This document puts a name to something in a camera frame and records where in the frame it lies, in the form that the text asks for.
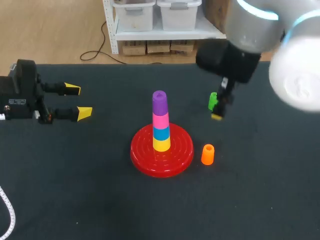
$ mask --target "blue ring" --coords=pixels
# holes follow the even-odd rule
[[[158,129],[153,127],[153,137],[158,141],[167,140],[170,137],[170,129],[169,127],[165,129]]]

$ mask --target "pink ring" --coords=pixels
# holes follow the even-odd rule
[[[167,112],[163,116],[157,116],[152,113],[152,123],[153,127],[156,129],[166,129],[167,127],[169,127],[169,113]]]

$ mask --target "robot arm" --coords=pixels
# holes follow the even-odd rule
[[[283,31],[286,36],[270,64],[271,86],[287,104],[320,112],[319,26],[318,0],[231,0],[227,41],[209,41],[196,56],[201,68],[224,78],[213,116],[224,116],[235,82],[250,80],[261,53],[277,46]]]

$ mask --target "purple cap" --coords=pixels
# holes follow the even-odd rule
[[[152,95],[152,111],[157,116],[164,116],[168,112],[167,94],[164,91],[155,91]]]

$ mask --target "black tablecloth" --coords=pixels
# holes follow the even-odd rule
[[[16,212],[12,240],[319,240],[320,115],[281,102],[268,63],[214,121],[220,78],[196,65],[39,65],[44,82],[81,86],[50,107],[92,106],[78,123],[0,121],[0,185]],[[172,178],[135,169],[130,142],[152,121],[152,93],[195,155]],[[201,163],[215,146],[215,162]],[[9,225],[0,202],[0,235]]]

